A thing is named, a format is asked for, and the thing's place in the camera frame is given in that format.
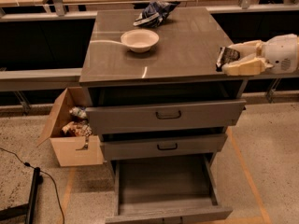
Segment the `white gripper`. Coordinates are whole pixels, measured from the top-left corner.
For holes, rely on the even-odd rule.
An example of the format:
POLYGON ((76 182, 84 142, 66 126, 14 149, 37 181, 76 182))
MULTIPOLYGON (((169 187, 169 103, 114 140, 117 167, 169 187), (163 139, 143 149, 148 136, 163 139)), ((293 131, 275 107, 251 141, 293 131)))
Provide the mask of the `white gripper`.
POLYGON ((226 63, 222 72, 227 76, 255 76, 266 69, 272 74, 289 74, 298 68, 298 36, 278 35, 265 43, 252 40, 229 46, 240 53, 239 61, 226 63))

